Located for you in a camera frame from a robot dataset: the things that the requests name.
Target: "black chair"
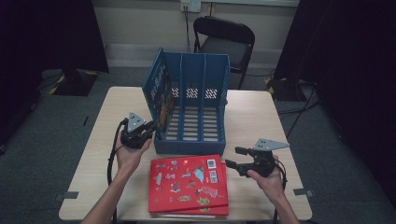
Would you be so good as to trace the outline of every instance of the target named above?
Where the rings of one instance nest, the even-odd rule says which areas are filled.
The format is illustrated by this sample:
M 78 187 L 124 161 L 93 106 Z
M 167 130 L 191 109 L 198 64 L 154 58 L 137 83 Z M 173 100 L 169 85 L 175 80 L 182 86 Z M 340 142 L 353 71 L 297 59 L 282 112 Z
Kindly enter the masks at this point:
M 255 36 L 245 24 L 215 17 L 200 17 L 194 21 L 194 53 L 228 54 L 231 72 L 241 74 L 238 90 L 241 89 L 248 69 Z M 198 35 L 206 35 L 201 45 Z

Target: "wall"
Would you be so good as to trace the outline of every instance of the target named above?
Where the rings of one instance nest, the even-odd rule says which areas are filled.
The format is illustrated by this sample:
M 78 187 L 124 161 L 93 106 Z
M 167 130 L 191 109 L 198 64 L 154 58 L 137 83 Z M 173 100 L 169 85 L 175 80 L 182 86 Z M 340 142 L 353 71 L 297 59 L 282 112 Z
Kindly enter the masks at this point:
M 297 4 L 272 6 L 276 1 L 268 2 L 264 5 L 203 2 L 201 13 L 188 14 L 190 49 L 193 50 L 193 21 L 212 15 L 242 22 L 255 33 L 250 67 L 276 67 Z M 186 19 L 177 0 L 93 0 L 93 5 L 109 66 L 150 66 L 158 47 L 165 51 L 188 50 Z

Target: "red book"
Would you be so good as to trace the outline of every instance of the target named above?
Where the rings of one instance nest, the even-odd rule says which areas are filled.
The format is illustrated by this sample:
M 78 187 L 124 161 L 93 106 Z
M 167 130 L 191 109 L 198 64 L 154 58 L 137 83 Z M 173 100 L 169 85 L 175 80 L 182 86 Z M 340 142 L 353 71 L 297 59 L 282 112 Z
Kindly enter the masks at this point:
M 148 211 L 228 215 L 225 164 L 219 155 L 152 160 Z

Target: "table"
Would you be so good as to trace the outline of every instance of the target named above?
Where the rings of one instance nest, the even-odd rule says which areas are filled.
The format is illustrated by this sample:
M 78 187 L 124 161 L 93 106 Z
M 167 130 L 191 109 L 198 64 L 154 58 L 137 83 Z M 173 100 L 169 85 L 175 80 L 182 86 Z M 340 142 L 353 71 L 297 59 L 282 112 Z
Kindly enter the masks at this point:
M 235 147 L 253 147 L 260 138 L 287 142 L 270 93 L 266 91 L 228 91 L 225 110 L 225 133 L 227 145 L 221 159 L 253 162 L 249 156 L 236 154 Z M 113 87 L 93 126 L 87 146 L 68 191 L 77 191 L 76 199 L 64 199 L 59 212 L 63 220 L 82 220 L 107 188 L 106 168 L 115 131 L 120 121 L 133 111 L 144 119 L 150 119 L 149 108 L 141 88 Z M 289 148 L 275 151 L 286 167 L 288 184 L 286 195 L 297 218 L 307 220 L 312 211 L 305 195 L 294 194 L 302 189 L 294 159 Z M 157 155 L 154 144 L 145 152 L 139 167 L 128 181 L 118 204 L 119 220 L 194 220 L 191 218 L 155 217 L 148 213 L 149 163 L 153 159 L 175 157 Z M 114 161 L 113 176 L 117 172 Z M 274 206 L 265 197 L 257 183 L 251 178 L 239 176 L 234 169 L 227 168 L 230 215 L 216 217 L 216 221 L 269 220 Z

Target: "cable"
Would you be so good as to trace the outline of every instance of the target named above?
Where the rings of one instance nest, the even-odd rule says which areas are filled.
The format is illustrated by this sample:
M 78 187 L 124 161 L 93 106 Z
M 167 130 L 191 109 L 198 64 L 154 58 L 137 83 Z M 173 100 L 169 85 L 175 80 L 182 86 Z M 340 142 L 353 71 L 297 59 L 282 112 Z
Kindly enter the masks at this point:
M 278 115 L 287 115 L 288 114 L 287 116 L 285 116 L 285 117 L 288 117 L 288 116 L 291 116 L 292 114 L 299 113 L 301 110 L 304 110 L 304 111 L 310 110 L 310 109 L 314 108 L 316 105 L 320 105 L 320 101 L 316 101 L 311 106 L 308 106 L 306 108 L 283 110 L 283 111 L 278 112 L 277 114 Z
M 295 127 L 295 125 L 296 125 L 298 119 L 299 119 L 300 116 L 303 114 L 303 112 L 307 109 L 307 106 L 308 106 L 309 102 L 311 101 L 312 96 L 314 95 L 314 89 L 315 89 L 315 88 L 312 89 L 311 94 L 309 95 L 309 98 L 306 100 L 306 104 L 304 105 L 304 107 L 299 111 L 299 115 L 297 116 L 297 118 L 296 118 L 296 120 L 293 122 L 293 124 L 291 125 L 291 128 L 290 128 L 288 134 L 286 134 L 286 138 L 289 139 L 289 135 L 290 135 L 291 131 L 294 129 L 294 127 Z
M 189 11 L 188 7 L 183 7 L 184 9 L 184 18 L 186 19 L 186 30 L 187 30 L 187 52 L 190 53 L 190 37 L 189 37 Z
M 298 90 L 297 84 L 298 84 L 298 80 L 299 80 L 299 75 L 300 75 L 300 74 L 302 73 L 302 71 L 303 71 L 303 65 L 304 65 L 304 64 L 306 65 L 306 60 L 307 60 L 308 52 L 310 52 L 310 53 L 312 54 L 312 51 L 313 51 L 312 42 L 313 42 L 314 38 L 316 37 L 316 35 L 318 34 L 318 28 L 319 28 L 320 25 L 323 23 L 323 20 L 324 20 L 324 18 L 325 18 L 325 15 L 326 15 L 326 14 L 328 13 L 328 11 L 330 10 L 330 6 L 332 5 L 332 2 L 333 2 L 333 0 L 331 0 L 331 1 L 329 2 L 329 4 L 326 6 L 326 8 L 325 8 L 325 10 L 324 10 L 324 12 L 323 12 L 323 14 L 322 14 L 322 16 L 320 17 L 320 20 L 319 20 L 319 22 L 318 22 L 318 25 L 317 25 L 317 27 L 316 27 L 314 33 L 312 34 L 312 37 L 311 37 L 311 39 L 310 39 L 310 41 L 309 41 L 309 43 L 308 43 L 308 46 L 306 47 L 306 51 L 305 51 L 305 54 L 304 54 L 304 56 L 303 56 L 302 63 L 300 63 L 300 66 L 298 67 L 297 77 L 295 78 L 295 88 L 296 88 L 296 92 L 297 92 L 297 90 Z
M 123 146 L 121 146 L 116 149 L 116 144 L 117 144 L 117 139 L 119 138 L 120 128 L 122 125 L 126 125 L 126 124 L 128 124 L 128 119 L 124 119 L 123 121 L 121 121 L 119 126 L 117 127 L 116 135 L 114 136 L 113 148 L 111 148 L 111 153 L 110 153 L 110 157 L 108 158 L 108 165 L 107 165 L 107 184 L 109 186 L 110 186 L 111 182 L 113 182 L 111 173 L 112 173 L 112 168 L 113 168 L 114 157 L 116 156 L 117 150 L 119 150 L 121 147 L 123 147 Z M 116 209 L 114 209 L 114 213 L 113 213 L 113 224 L 117 224 L 117 207 L 116 207 Z
M 276 160 L 276 161 L 279 164 L 281 164 L 282 167 L 283 167 L 283 169 L 282 169 L 278 164 L 275 164 L 275 166 L 279 169 L 280 173 L 282 174 L 282 188 L 283 188 L 283 190 L 285 190 L 286 183 L 288 182 L 288 179 L 286 178 L 286 168 L 285 168 L 285 165 L 283 165 L 283 163 L 281 161 L 279 161 L 279 160 Z M 273 218 L 273 224 L 276 224 L 276 223 L 277 223 L 277 211 L 275 209 L 274 218 Z
M 275 69 L 272 69 L 270 74 L 266 74 L 266 75 L 249 75 L 246 74 L 247 77 L 272 77 L 274 75 Z
M 210 3 L 210 12 L 209 12 L 209 16 L 212 16 L 212 9 L 213 9 L 213 3 Z

